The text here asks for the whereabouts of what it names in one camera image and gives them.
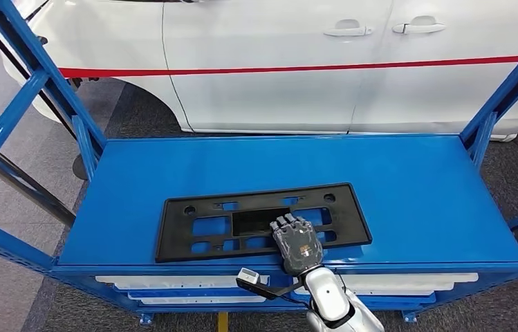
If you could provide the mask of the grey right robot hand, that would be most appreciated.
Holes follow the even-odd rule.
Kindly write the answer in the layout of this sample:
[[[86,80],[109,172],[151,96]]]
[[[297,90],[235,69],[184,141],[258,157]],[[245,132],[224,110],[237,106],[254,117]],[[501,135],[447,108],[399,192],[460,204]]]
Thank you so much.
[[[288,213],[270,222],[270,228],[288,275],[297,277],[322,264],[322,244],[311,222]]]

